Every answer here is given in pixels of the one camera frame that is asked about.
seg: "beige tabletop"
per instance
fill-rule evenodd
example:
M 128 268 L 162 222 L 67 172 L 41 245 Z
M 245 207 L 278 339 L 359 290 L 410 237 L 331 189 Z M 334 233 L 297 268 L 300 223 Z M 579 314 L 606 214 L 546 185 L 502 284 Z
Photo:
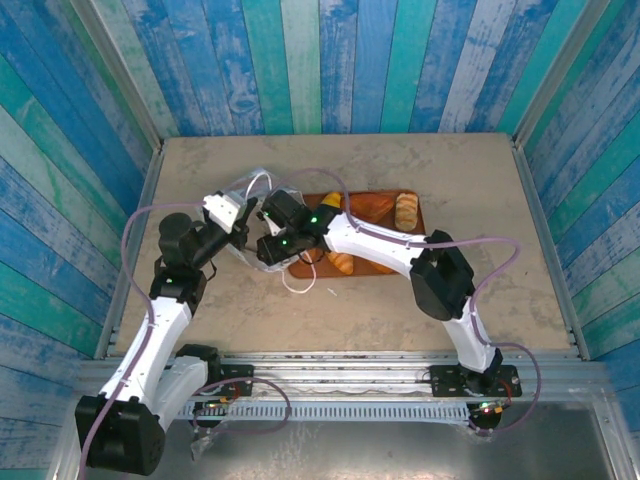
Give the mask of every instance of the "beige tabletop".
M 538 237 L 505 135 L 347 135 L 174 138 L 168 141 L 154 203 L 198 201 L 256 167 L 286 175 L 304 167 L 338 173 L 350 190 L 406 188 L 420 194 L 427 232 L 455 239 L 503 235 L 518 239 L 518 262 L 496 279 L 479 302 L 495 341 L 536 349 L 569 347 Z M 305 193 L 335 190 L 329 178 L 300 177 Z M 194 210 L 185 210 L 194 217 Z M 148 290 L 159 256 L 158 224 L 149 218 L 135 278 Z M 463 249 L 476 284 L 508 258 L 511 249 Z M 415 305 L 400 275 L 319 279 L 305 295 L 288 292 L 280 274 L 252 270 L 223 251 L 218 275 L 207 286 L 191 325 L 176 345 L 201 343 L 228 352 L 429 351 L 453 348 L 440 322 Z M 303 288 L 307 280 L 288 278 Z M 125 309 L 118 351 L 130 345 L 142 321 L 133 294 Z

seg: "orange tray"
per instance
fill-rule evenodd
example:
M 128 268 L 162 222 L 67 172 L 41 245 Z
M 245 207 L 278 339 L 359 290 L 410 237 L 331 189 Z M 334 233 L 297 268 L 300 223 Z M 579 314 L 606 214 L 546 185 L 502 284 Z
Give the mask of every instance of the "orange tray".
M 357 195 L 359 193 L 378 193 L 381 195 L 389 195 L 393 197 L 395 202 L 396 197 L 401 193 L 415 193 L 411 190 L 374 190 L 367 192 L 349 192 L 349 195 Z M 326 196 L 326 193 L 311 193 L 303 195 L 304 201 L 307 206 L 311 209 L 317 207 L 322 199 Z M 376 223 L 376 225 L 380 225 L 382 227 L 389 228 L 391 230 L 396 230 L 395 228 L 395 208 L 392 208 L 382 219 Z M 422 209 L 420 207 L 420 202 L 418 202 L 418 224 L 416 228 L 414 228 L 410 232 L 403 233 L 413 233 L 413 234 L 424 234 L 424 221 L 422 219 Z M 309 252 L 314 261 L 321 256 L 322 252 L 318 249 L 314 249 Z M 368 260 L 360 257 L 353 257 L 353 273 L 351 275 L 345 275 L 333 264 L 329 261 L 326 256 L 323 256 L 321 260 L 317 261 L 315 264 L 316 273 L 318 278 L 335 278 L 335 277 L 361 277 L 361 276 L 369 276 L 369 275 L 393 275 L 397 274 L 397 272 L 392 273 L 382 273 L 380 270 L 377 270 Z M 311 271 L 311 267 L 306 263 L 298 260 L 296 263 L 289 267 L 289 273 L 296 278 L 313 278 L 313 272 Z

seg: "blue wooden wall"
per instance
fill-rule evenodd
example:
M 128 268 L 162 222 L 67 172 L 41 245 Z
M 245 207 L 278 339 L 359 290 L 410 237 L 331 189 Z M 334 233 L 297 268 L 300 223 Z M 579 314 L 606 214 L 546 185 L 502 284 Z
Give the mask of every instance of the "blue wooden wall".
M 70 0 L 0 0 L 0 479 L 42 479 L 152 148 Z
M 592 358 L 640 431 L 640 1 L 612 0 L 525 146 Z
M 513 133 L 587 0 L 94 0 L 163 138 Z

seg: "transparent plastic wrap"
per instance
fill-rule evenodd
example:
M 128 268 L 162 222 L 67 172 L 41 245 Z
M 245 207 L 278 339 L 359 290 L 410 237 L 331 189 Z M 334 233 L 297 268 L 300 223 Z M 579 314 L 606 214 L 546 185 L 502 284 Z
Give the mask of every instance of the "transparent plastic wrap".
M 246 200 L 251 197 L 256 197 L 258 199 L 258 204 L 256 205 L 254 213 L 251 215 L 251 218 L 247 223 L 247 226 L 249 227 L 249 237 L 245 249 L 240 251 L 232 245 L 228 245 L 227 249 L 247 265 L 268 273 L 282 271 L 298 260 L 297 257 L 294 257 L 276 265 L 267 266 L 265 263 L 258 260 L 257 257 L 256 242 L 258 238 L 269 233 L 269 230 L 267 226 L 256 217 L 255 212 L 262 207 L 267 194 L 271 191 L 272 187 L 278 184 L 279 181 L 280 178 L 268 170 L 264 168 L 257 168 L 222 189 L 225 194 L 233 196 L 236 199 L 240 199 L 243 202 L 246 202 Z M 304 203 L 304 198 L 302 197 L 302 192 L 300 192 L 300 190 L 297 190 L 290 185 L 282 185 L 280 188 L 285 190 L 299 202 Z

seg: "bread roll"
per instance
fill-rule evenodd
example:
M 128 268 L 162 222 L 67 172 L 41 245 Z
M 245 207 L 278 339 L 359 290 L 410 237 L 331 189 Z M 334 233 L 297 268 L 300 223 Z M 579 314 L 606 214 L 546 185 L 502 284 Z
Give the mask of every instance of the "bread roll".
M 353 255 L 349 255 L 348 253 L 328 252 L 327 258 L 334 267 L 345 275 L 351 275 L 353 273 Z
M 396 228 L 410 232 L 418 225 L 418 195 L 401 193 L 396 199 Z

